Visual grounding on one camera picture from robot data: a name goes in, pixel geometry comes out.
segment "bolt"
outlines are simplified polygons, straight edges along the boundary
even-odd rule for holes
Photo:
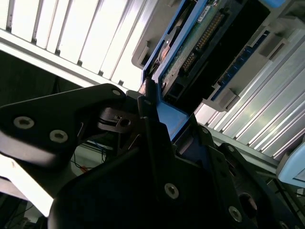
[[[57,143],[64,143],[68,140],[68,135],[62,130],[53,130],[50,133],[50,140]]]
[[[20,116],[14,119],[14,125],[19,129],[30,129],[34,126],[35,122],[26,116]]]
[[[239,210],[236,207],[230,206],[229,213],[236,222],[240,223],[243,221],[242,214],[240,214]]]
[[[150,102],[150,101],[148,101],[148,100],[144,100],[144,102],[146,102],[148,105],[151,105],[152,103]]]
[[[116,95],[121,95],[121,92],[119,92],[118,90],[113,89],[112,92]]]
[[[228,146],[228,149],[231,151],[231,152],[234,152],[234,148],[232,146]]]
[[[205,129],[204,127],[202,127],[202,131],[205,133],[205,134],[208,134],[209,131],[207,129]]]
[[[172,199],[177,199],[179,196],[179,191],[175,185],[171,183],[167,183],[164,186],[165,193]]]
[[[289,229],[287,224],[285,224],[283,221],[280,221],[280,226],[282,227],[282,229]]]

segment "white ceiling panel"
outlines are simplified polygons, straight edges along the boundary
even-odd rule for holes
[[[98,0],[74,0],[64,24],[60,56],[77,63],[85,43]]]
[[[46,0],[42,2],[41,14],[36,33],[36,45],[43,49],[47,47],[56,5],[57,0]]]
[[[0,1],[0,29],[6,29],[10,0]]]
[[[82,67],[99,73],[127,0],[104,0],[92,22],[81,53]]]
[[[31,42],[39,0],[15,0],[11,33]]]

